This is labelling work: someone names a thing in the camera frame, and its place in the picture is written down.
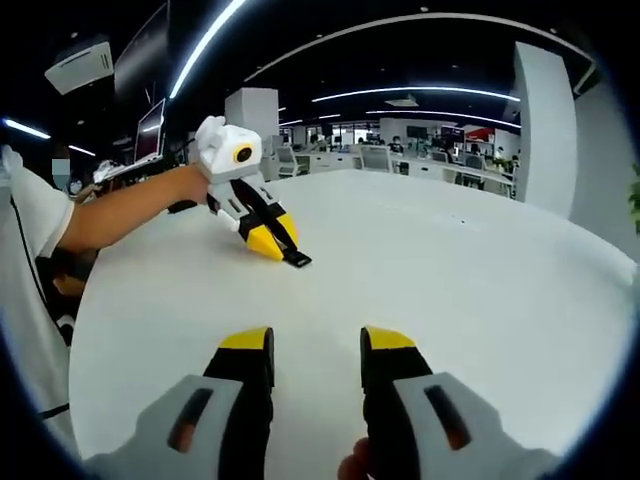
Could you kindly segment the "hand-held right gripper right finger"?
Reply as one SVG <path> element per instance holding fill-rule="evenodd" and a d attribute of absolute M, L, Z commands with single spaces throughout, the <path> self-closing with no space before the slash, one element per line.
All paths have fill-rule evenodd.
<path fill-rule="evenodd" d="M 498 412 L 431 370 L 404 334 L 360 331 L 363 417 L 377 479 L 505 479 L 525 456 Z"/>

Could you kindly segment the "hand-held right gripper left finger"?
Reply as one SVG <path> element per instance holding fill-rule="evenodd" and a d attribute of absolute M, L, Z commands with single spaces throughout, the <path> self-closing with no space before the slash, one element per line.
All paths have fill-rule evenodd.
<path fill-rule="evenodd" d="M 225 338 L 201 375 L 188 375 L 138 417 L 107 457 L 110 479 L 261 479 L 273 420 L 274 333 Z"/>

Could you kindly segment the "person's right hand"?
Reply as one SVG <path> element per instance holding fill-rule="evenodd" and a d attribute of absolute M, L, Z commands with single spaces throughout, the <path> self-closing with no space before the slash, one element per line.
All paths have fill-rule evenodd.
<path fill-rule="evenodd" d="M 361 438 L 353 446 L 352 452 L 340 463 L 338 480 L 369 480 L 373 473 L 369 461 L 369 439 Z"/>

